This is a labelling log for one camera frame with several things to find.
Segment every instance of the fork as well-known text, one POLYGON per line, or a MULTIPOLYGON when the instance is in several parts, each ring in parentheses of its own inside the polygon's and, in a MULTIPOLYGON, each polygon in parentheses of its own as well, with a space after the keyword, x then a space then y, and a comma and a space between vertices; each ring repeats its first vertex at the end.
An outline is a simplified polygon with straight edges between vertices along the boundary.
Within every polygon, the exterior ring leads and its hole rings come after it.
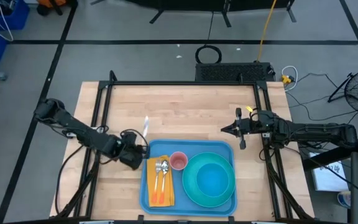
POLYGON ((161 160, 157 159, 155 161, 155 184, 154 184, 154 192, 153 192, 153 197, 152 197, 152 202, 155 203, 157 202, 157 186, 158 186, 158 175, 161 171, 161 160))

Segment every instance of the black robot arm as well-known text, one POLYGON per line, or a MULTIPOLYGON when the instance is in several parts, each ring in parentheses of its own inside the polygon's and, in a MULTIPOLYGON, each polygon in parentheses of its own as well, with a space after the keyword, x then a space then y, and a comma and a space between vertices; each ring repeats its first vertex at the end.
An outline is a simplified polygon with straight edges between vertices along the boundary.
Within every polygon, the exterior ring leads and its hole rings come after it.
POLYGON ((75 119, 59 100, 43 100, 35 109, 34 118, 50 127, 62 128, 66 132, 76 134, 78 141, 84 146, 115 161, 119 159, 132 169, 137 169, 143 159, 149 158, 149 148, 136 145, 136 134, 132 131, 121 133, 119 138, 113 134, 106 134, 103 130, 95 130, 75 119))
POLYGON ((241 139, 240 148, 245 149, 244 134, 263 134, 271 148, 282 149, 291 141, 331 142, 341 147, 355 147, 358 143, 356 129, 350 124, 298 124, 286 121, 271 111, 250 113, 241 119, 241 109, 236 109, 236 120, 221 131, 241 139))

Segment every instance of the spoon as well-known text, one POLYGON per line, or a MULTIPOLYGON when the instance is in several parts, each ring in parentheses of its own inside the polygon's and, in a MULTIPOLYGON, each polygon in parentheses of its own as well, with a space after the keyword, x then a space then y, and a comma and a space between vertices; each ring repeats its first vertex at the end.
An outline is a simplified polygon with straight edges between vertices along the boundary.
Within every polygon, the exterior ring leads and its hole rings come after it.
POLYGON ((161 195, 160 195, 160 204, 164 203, 164 198, 165 198, 164 197, 164 186, 165 186, 165 174, 167 174, 167 172, 169 170, 168 161, 164 160, 162 162, 161 170, 162 170, 163 178, 162 178, 162 190, 161 190, 161 195))

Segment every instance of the pink cup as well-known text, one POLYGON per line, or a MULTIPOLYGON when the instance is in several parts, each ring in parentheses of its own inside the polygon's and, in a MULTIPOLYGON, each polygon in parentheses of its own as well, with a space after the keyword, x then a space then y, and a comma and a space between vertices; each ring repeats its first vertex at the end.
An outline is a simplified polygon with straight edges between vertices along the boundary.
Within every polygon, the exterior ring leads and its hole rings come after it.
POLYGON ((187 156, 183 152, 174 152, 169 158, 169 163, 174 170, 183 170, 187 162, 187 156))

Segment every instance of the teal bowl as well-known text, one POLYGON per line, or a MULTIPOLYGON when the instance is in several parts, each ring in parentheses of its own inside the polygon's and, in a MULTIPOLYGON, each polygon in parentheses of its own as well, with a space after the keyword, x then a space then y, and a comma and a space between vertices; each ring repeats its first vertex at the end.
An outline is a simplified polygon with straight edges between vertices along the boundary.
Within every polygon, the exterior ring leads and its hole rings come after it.
POLYGON ((212 152, 191 158, 183 171, 182 181, 189 198, 208 208, 227 202, 236 188, 233 167, 225 158, 212 152))

